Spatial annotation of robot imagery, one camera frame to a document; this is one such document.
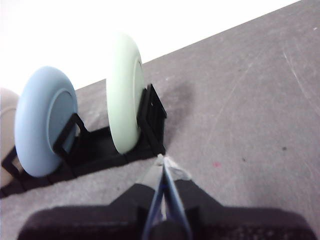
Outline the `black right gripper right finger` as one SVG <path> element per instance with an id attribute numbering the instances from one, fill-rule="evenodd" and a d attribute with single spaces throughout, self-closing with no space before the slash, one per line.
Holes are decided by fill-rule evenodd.
<path id="1" fill-rule="evenodd" d="M 305 218 L 296 212 L 223 205 L 168 156 L 163 158 L 163 167 L 178 212 L 195 240 L 317 239 Z"/>

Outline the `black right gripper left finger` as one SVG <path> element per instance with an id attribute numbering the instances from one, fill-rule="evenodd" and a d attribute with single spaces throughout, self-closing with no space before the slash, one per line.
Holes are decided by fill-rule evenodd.
<path id="1" fill-rule="evenodd" d="M 163 155 L 107 205 L 67 205 L 39 210 L 24 223 L 20 240 L 139 239 L 162 176 Z"/>

